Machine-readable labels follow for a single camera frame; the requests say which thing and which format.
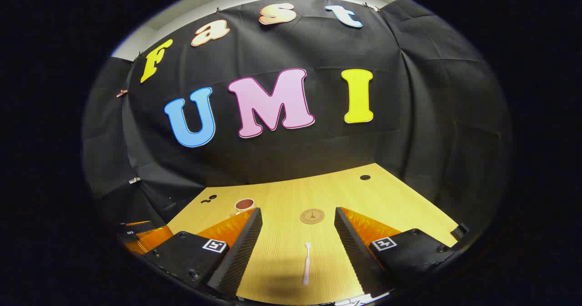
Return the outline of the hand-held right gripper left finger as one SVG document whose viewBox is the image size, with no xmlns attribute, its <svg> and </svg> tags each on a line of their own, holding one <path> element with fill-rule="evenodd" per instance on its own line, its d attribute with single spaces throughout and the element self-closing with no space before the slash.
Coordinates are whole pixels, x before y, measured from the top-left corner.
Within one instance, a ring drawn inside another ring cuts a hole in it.
<svg viewBox="0 0 582 306">
<path fill-rule="evenodd" d="M 148 265 L 181 285 L 221 299 L 233 299 L 262 229 L 254 207 L 199 234 L 179 231 L 145 253 Z"/>
</svg>

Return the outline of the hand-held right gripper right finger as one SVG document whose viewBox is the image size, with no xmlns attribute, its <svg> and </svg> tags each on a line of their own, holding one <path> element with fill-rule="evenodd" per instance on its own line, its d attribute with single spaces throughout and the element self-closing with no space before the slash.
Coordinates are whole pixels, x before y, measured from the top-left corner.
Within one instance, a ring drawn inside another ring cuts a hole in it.
<svg viewBox="0 0 582 306">
<path fill-rule="evenodd" d="M 334 226 L 365 294 L 379 297 L 428 277 L 455 249 L 420 229 L 399 231 L 337 207 Z"/>
</svg>

